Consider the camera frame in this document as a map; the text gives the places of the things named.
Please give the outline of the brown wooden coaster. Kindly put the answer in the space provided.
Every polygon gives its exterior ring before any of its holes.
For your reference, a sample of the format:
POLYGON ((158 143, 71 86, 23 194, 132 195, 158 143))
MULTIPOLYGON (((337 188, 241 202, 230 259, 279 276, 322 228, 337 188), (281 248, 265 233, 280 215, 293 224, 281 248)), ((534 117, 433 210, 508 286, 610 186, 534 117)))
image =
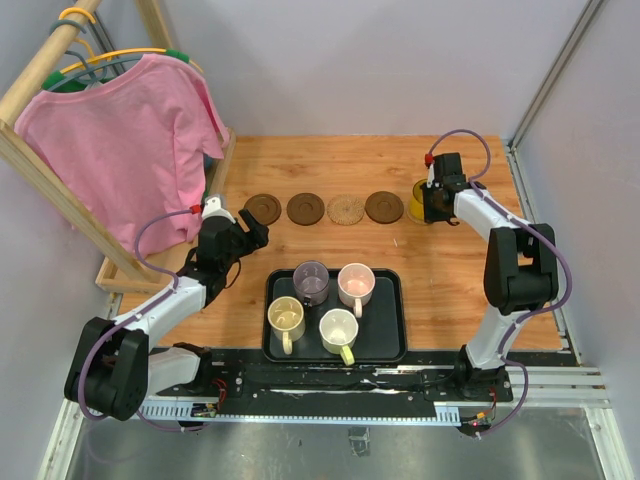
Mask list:
POLYGON ((324 202, 314 193, 296 194, 287 203, 287 215, 296 225, 314 225, 323 218, 324 213, 324 202))
POLYGON ((394 193, 378 191, 372 193, 365 202, 368 217, 379 224, 391 224, 398 221, 404 213, 401 199, 394 193))
POLYGON ((253 217, 261 224, 269 226, 281 216, 280 201, 271 194, 261 193, 250 197, 244 204, 253 217))

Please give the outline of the woven rattan coaster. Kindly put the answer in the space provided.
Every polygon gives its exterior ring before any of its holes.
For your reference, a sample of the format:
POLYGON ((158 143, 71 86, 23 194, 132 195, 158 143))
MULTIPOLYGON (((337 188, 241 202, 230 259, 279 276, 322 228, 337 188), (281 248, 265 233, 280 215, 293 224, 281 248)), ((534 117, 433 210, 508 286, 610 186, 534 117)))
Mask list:
POLYGON ((327 215, 335 224, 351 226, 359 223, 364 216, 364 203, 353 195, 338 195, 327 205, 327 215))
POLYGON ((414 216, 411 211, 407 211, 406 212, 406 216, 409 220, 411 220, 412 222, 421 225, 421 226, 427 226, 430 225, 429 222, 425 222, 424 219, 422 217, 418 218, 416 216, 414 216))

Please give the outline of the purple cup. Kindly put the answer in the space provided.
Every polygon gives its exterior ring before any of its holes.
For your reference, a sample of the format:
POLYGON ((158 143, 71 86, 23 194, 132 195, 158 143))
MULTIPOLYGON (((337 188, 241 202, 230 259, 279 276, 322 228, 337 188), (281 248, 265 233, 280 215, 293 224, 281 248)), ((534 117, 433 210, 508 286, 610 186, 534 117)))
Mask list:
POLYGON ((292 277, 298 300, 304 307, 322 304, 329 294, 329 271, 318 261, 305 261, 297 266, 292 277))

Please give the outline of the cream yellow mug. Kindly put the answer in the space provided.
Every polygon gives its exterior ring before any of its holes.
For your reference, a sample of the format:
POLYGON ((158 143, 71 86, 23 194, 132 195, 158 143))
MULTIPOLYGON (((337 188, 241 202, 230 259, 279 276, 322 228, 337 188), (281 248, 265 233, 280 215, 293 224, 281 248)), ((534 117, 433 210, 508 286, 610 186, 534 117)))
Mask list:
POLYGON ((267 320, 284 353, 291 355, 294 343, 300 340, 306 331, 303 304, 295 297, 278 297, 267 309, 267 320))

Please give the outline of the pink mug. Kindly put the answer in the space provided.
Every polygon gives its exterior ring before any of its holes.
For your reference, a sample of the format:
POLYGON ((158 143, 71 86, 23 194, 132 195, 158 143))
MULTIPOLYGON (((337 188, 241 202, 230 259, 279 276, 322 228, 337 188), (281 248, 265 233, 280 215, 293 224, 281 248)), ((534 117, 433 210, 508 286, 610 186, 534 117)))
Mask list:
POLYGON ((337 285, 340 301, 351 308, 360 319, 364 306, 370 301, 376 279, 373 271, 361 263, 345 265, 338 273, 337 285))

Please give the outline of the white mug yellow handle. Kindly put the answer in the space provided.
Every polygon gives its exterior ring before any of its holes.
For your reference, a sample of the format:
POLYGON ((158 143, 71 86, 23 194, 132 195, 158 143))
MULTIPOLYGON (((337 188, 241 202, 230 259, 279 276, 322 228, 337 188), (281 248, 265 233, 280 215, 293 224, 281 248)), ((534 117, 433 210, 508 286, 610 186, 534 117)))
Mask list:
POLYGON ((345 309, 327 311, 319 322, 319 333, 323 348, 339 355, 346 366, 355 364, 352 347, 359 333, 356 317, 345 309))

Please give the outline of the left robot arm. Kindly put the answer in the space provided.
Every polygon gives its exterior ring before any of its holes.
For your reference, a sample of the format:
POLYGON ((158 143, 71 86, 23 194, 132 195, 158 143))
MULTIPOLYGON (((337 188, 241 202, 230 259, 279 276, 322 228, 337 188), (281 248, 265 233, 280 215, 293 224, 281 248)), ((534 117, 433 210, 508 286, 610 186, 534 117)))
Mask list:
POLYGON ((189 211, 202 216, 197 244, 181 269, 171 273, 169 284, 112 320, 92 318, 81 332, 63 392, 90 420, 126 421, 148 394, 174 385, 195 396, 213 386, 206 349, 176 344, 159 354, 153 350, 170 330, 230 287, 229 271, 267 246, 269 229, 246 209, 237 217, 222 207, 189 211))

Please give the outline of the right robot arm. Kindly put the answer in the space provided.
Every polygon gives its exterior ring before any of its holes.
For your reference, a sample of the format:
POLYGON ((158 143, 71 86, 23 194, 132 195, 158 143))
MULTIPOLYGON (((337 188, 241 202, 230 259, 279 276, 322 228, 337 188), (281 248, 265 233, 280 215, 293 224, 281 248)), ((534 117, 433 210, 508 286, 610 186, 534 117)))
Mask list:
POLYGON ((421 186, 427 223, 460 220, 487 243, 483 288, 488 308, 478 332, 461 351, 464 368, 453 375, 455 392, 474 400, 486 392, 486 371, 501 368, 522 324, 558 294, 555 244, 547 224, 531 224, 498 203, 486 188, 469 181, 458 153, 427 154, 428 177, 421 186))

